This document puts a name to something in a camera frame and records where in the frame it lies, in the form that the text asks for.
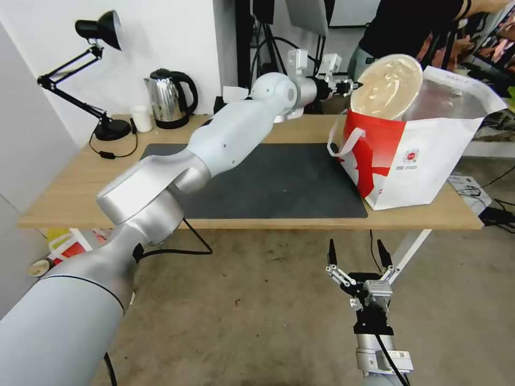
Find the concrete floor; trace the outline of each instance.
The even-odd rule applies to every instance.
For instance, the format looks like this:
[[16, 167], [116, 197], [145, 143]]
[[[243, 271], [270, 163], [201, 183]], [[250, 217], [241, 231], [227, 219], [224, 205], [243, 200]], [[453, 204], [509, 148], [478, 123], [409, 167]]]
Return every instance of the concrete floor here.
[[[486, 183], [513, 161], [466, 159]], [[488, 188], [515, 201], [515, 172]], [[355, 315], [326, 275], [335, 239], [346, 271], [373, 271], [368, 232], [202, 231], [215, 254], [141, 263], [135, 303], [112, 343], [119, 385], [352, 385]], [[404, 232], [374, 232], [393, 251]], [[167, 247], [196, 248], [187, 231]], [[515, 238], [433, 232], [394, 285], [389, 315], [415, 385], [512, 385]], [[94, 385], [108, 385], [103, 363]]]

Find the electric kettle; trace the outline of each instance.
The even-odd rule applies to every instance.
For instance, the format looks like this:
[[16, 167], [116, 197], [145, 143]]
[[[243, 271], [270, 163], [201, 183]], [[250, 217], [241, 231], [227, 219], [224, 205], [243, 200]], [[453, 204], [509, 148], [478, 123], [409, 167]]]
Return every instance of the electric kettle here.
[[[157, 127], [176, 129], [189, 121], [189, 116], [198, 105], [197, 88], [193, 80], [183, 72], [159, 69], [143, 79], [149, 91], [152, 111]], [[181, 83], [186, 83], [193, 95], [188, 106]]]

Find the wooden table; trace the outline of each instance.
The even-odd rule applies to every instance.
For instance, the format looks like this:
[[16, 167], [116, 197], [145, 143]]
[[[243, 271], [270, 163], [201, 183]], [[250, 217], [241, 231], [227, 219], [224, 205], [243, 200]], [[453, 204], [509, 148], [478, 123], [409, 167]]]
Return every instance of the wooden table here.
[[[264, 142], [325, 143], [337, 118], [335, 115], [304, 115], [299, 119], [275, 125]], [[71, 228], [79, 239], [82, 237], [81, 243], [87, 244], [91, 235], [84, 236], [86, 233], [81, 232], [81, 229], [113, 226], [96, 204], [96, 194], [139, 160], [148, 144], [187, 143], [191, 133], [207, 119], [206, 116], [194, 116], [181, 129], [154, 128], [148, 133], [140, 133], [137, 150], [126, 158], [102, 159], [85, 146], [20, 218], [18, 225], [22, 228]], [[340, 120], [340, 132], [336, 134], [336, 138], [341, 136], [343, 130], [344, 118], [340, 117]], [[126, 154], [134, 147], [134, 140], [132, 135], [111, 143], [94, 140], [93, 146], [97, 150]], [[366, 203], [365, 207], [368, 217], [359, 219], [192, 219], [190, 223], [197, 229], [417, 229], [408, 234], [394, 254], [394, 257], [402, 261], [413, 255], [431, 229], [482, 227], [477, 216], [449, 184], [444, 185], [430, 205], [382, 211], [373, 211]]]

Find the desk lamp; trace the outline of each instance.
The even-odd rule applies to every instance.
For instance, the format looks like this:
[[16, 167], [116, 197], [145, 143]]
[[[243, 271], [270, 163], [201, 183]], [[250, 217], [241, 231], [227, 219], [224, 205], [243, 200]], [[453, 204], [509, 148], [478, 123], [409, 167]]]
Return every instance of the desk lamp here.
[[[104, 48], [98, 44], [98, 40], [103, 40], [111, 47], [121, 51], [119, 43], [120, 20], [118, 18], [118, 15], [116, 14], [116, 11], [109, 11], [104, 13], [98, 19], [98, 21], [78, 20], [75, 22], [75, 31], [77, 31], [77, 34], [79, 36], [85, 38], [88, 41], [90, 47], [79, 56], [64, 63], [55, 70], [49, 72], [46, 75], [40, 76], [38, 78], [38, 85], [53, 92], [61, 98], [66, 99], [68, 102], [73, 103], [75, 106], [98, 118], [99, 122], [94, 131], [94, 134], [97, 139], [103, 141], [110, 141], [122, 138], [126, 136], [128, 133], [130, 133], [129, 123], [122, 120], [111, 119], [107, 116], [107, 112], [105, 110], [81, 102], [77, 98], [74, 98], [70, 94], [67, 94], [64, 91], [57, 88], [57, 85], [60, 82], [64, 81], [65, 79], [68, 79], [72, 75], [78, 73], [79, 71], [83, 70], [89, 65], [102, 59], [102, 52]], [[77, 60], [89, 54], [94, 56], [94, 58], [91, 59], [89, 62], [79, 66], [74, 70], [66, 72], [62, 71], [70, 64], [76, 62]]]

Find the kettle handle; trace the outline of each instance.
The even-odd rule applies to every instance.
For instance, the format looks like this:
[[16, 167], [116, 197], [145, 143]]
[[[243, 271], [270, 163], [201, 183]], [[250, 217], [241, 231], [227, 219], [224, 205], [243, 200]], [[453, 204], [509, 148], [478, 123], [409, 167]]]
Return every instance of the kettle handle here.
[[[178, 92], [179, 92], [179, 98], [183, 98], [183, 105], [185, 108], [186, 115], [191, 115], [195, 111], [198, 105], [198, 91], [197, 87], [195, 86], [195, 83], [193, 82], [193, 79], [191, 79], [188, 75], [186, 75], [184, 72], [180, 71], [169, 71], [168, 72], [171, 81], [175, 84]], [[193, 102], [190, 106], [186, 106], [186, 98], [184, 96], [184, 91], [182, 90], [182, 87], [180, 87], [177, 83], [184, 82], [189, 86], [189, 89], [192, 92], [193, 95]]]

